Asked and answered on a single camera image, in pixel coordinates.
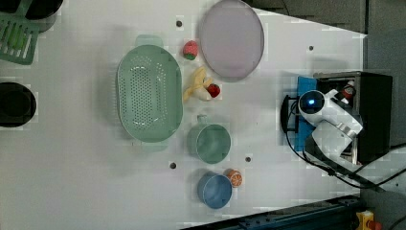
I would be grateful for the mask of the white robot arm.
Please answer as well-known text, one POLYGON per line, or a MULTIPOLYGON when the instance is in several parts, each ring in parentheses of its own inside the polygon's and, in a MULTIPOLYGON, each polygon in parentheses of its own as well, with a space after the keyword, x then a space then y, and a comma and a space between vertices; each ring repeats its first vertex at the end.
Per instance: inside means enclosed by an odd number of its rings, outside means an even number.
POLYGON ((337 90, 326 94, 309 90, 299 98, 300 114, 314 126, 305 139, 304 153, 339 179, 347 176, 358 182, 361 189, 379 190, 382 183, 373 183, 359 175, 358 168, 341 158, 342 152, 362 131, 363 121, 343 98, 336 97, 337 94, 337 90))

